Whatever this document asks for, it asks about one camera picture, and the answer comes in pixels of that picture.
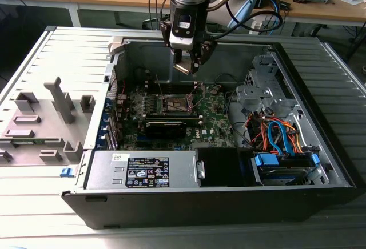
white table leg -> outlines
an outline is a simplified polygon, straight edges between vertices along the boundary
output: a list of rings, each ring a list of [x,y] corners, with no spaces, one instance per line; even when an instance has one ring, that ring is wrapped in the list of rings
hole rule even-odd
[[[79,14],[78,14],[78,5],[76,3],[70,3],[66,7],[69,10],[73,26],[74,27],[81,27]]]

wire bundle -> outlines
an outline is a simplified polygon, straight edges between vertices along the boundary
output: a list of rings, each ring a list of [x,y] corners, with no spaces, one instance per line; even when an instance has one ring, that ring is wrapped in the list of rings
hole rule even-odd
[[[245,124],[245,127],[248,127],[248,124],[250,121],[254,121],[254,115],[250,115],[248,117],[248,120]],[[263,151],[269,151],[272,154],[280,154],[279,151],[275,149],[270,149],[270,145],[268,142],[268,126],[270,122],[279,122],[286,128],[286,134],[288,139],[291,142],[291,146],[294,153],[303,153],[301,146],[300,146],[300,140],[299,140],[299,134],[297,132],[297,129],[295,129],[289,122],[286,122],[278,117],[275,116],[262,116],[261,123],[260,123],[260,133],[256,135],[254,139],[251,140],[250,144],[253,147],[256,147],[259,150]]]

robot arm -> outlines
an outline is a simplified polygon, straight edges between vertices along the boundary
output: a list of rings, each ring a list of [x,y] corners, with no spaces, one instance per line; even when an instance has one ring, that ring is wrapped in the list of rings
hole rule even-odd
[[[162,22],[160,28],[165,45],[173,51],[176,69],[185,74],[193,74],[210,58],[217,42],[207,41],[205,28],[208,13],[221,8],[215,15],[227,15],[226,11],[223,14],[222,5],[228,1],[170,0],[170,20]],[[245,4],[240,13],[240,18],[243,19],[251,13],[255,0],[249,3],[245,3],[245,0],[241,2]],[[183,51],[189,53],[189,56],[182,56]]]

gray slatted surface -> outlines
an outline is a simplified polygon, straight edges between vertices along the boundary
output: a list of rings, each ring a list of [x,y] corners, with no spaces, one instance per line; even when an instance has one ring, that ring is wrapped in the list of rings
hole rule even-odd
[[[137,34],[161,39],[160,32],[153,31],[60,27],[54,33],[49,33],[50,38],[42,50],[48,54],[42,54],[42,58],[32,63],[29,71],[23,75],[22,82],[35,81],[48,73],[54,74],[48,65],[59,65],[59,48],[68,53],[80,52],[84,57],[64,58],[63,65],[66,67],[60,71],[60,75],[70,81],[65,86],[78,98],[78,83],[97,83],[102,79],[105,61],[100,54],[106,51],[109,37]],[[358,97],[361,95],[360,90],[317,39],[242,35],[228,38],[281,42],[294,59],[295,66],[334,131],[340,136],[349,156],[360,172],[366,174],[366,145],[362,144],[362,138],[365,137],[366,98]],[[93,59],[88,59],[87,54],[90,53],[95,54]],[[312,55],[322,58],[315,61]],[[87,90],[98,91],[95,85]],[[334,90],[343,93],[339,96],[333,94]],[[11,103],[7,100],[3,107],[14,109]],[[323,210],[302,223],[94,231],[87,228],[58,195],[74,181],[58,178],[60,170],[56,166],[0,167],[0,205],[7,206],[0,208],[0,238],[7,238],[0,245],[55,248],[55,244],[64,247],[65,239],[69,242],[69,238],[73,237],[73,248],[98,249],[366,247],[366,196],[345,206]]]
[[[318,40],[306,49],[283,45],[331,127],[366,180],[366,95]]]

blue latch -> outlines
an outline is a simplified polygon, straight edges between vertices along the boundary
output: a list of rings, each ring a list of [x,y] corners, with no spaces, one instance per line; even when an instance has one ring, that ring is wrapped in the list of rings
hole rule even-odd
[[[279,160],[275,154],[258,154],[255,157],[256,165],[279,165]]]
[[[320,163],[320,159],[317,154],[312,154],[311,158],[313,159],[313,162],[315,163],[315,165],[318,165]]]
[[[74,170],[70,167],[65,167],[64,169],[62,169],[61,174],[59,176],[61,178],[73,178],[75,177]]]

